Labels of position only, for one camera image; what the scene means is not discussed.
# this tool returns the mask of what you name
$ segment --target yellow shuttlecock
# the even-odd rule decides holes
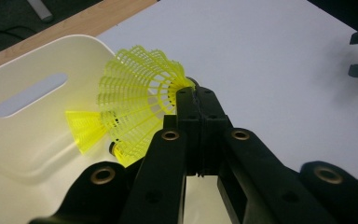
[[[101,112],[66,112],[80,151],[86,152],[109,132],[117,159],[124,166],[138,161],[162,128],[163,116],[174,114],[176,92],[189,86],[194,83],[185,77],[182,65],[162,51],[141,46],[120,50],[100,80]]]

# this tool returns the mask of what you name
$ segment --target plastic shuttlecock skirt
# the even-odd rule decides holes
[[[66,113],[80,151],[86,152],[108,132],[120,163],[138,161],[162,128],[163,116],[175,113],[176,92],[190,86],[194,83],[185,77],[182,65],[162,51],[141,46],[120,50],[100,80],[101,111]]]

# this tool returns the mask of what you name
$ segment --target white table surface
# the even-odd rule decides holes
[[[305,0],[163,0],[97,37],[162,49],[286,166],[327,161],[357,177],[354,32]]]

